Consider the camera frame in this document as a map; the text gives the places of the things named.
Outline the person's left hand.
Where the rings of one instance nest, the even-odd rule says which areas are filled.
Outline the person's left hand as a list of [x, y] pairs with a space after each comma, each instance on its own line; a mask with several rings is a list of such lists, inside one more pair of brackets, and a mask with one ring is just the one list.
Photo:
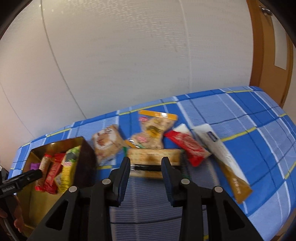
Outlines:
[[3, 198], [3, 200], [7, 204], [9, 210], [8, 212], [6, 212], [3, 209], [3, 204], [1, 203], [1, 227], [4, 230], [4, 233], [6, 235], [10, 235], [3, 221], [4, 218], [7, 218], [10, 215], [13, 217], [15, 228], [18, 230], [19, 233], [22, 233], [24, 229], [24, 220], [23, 212], [18, 197], [12, 194], [10, 196]]

